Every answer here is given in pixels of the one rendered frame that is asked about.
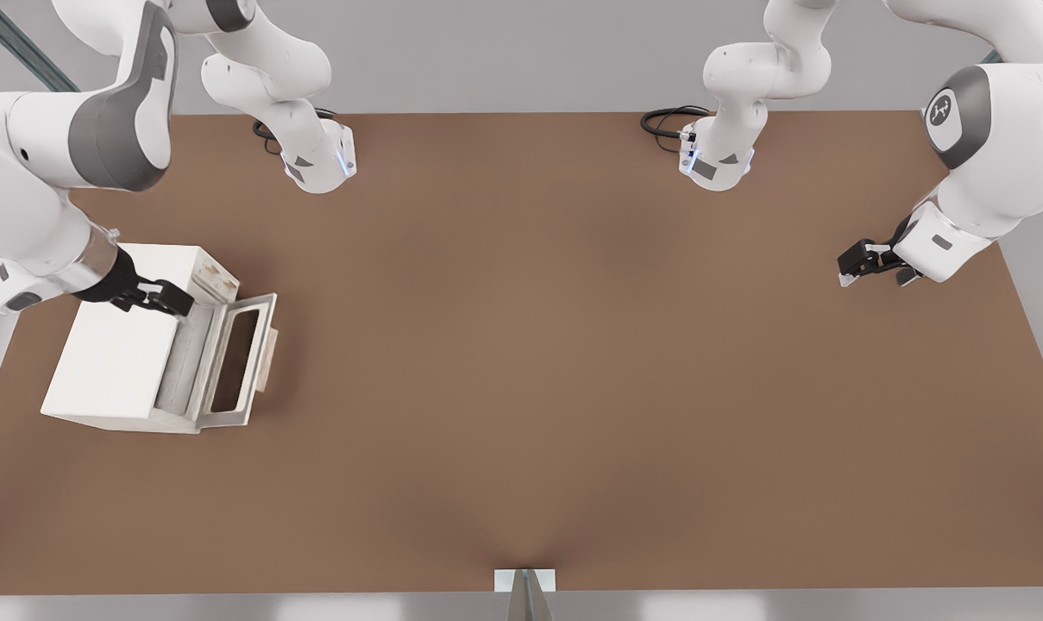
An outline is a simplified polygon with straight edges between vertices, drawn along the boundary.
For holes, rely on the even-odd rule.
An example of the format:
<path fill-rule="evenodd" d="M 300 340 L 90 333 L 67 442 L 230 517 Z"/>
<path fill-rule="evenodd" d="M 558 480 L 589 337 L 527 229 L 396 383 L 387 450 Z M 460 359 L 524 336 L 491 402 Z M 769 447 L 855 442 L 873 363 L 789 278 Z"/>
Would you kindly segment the white oven door with window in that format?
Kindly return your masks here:
<path fill-rule="evenodd" d="M 258 358 L 265 347 L 267 330 L 273 328 L 273 316 L 277 305 L 277 293 L 258 298 L 235 300 L 215 310 L 212 334 L 204 347 L 192 397 L 187 405 L 187 417 L 193 421 L 198 431 L 213 428 L 245 427 L 254 406 L 254 378 Z M 234 329 L 234 323 L 241 315 L 256 314 L 254 328 L 250 330 L 248 353 L 245 354 L 240 388 L 235 402 L 228 409 L 215 408 L 215 393 L 225 369 L 226 357 Z"/>

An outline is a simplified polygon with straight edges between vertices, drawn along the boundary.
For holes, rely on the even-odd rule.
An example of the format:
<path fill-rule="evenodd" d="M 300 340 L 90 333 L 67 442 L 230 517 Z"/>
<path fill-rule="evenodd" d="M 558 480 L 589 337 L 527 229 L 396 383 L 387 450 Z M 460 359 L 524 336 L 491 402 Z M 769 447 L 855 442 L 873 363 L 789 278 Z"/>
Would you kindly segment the white oven body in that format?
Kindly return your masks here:
<path fill-rule="evenodd" d="M 194 300 L 185 318 L 82 303 L 41 413 L 102 430 L 197 434 L 207 427 L 215 347 L 240 280 L 198 245 L 123 244 L 143 278 Z"/>

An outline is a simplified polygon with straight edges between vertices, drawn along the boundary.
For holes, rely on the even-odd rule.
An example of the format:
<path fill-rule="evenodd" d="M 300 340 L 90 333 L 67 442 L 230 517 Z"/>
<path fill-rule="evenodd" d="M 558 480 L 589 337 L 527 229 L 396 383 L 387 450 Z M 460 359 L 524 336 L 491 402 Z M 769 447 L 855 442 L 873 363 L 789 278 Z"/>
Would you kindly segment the silver frame post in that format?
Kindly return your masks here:
<path fill-rule="evenodd" d="M 545 594 L 556 591 L 553 568 L 496 569 L 494 592 L 508 593 L 506 621 L 554 621 Z"/>
<path fill-rule="evenodd" d="M 21 28 L 13 23 L 11 17 L 0 9 L 0 46 L 19 59 L 37 81 L 55 93 L 76 93 L 79 87 L 72 82 L 60 68 L 41 51 L 37 44 Z"/>

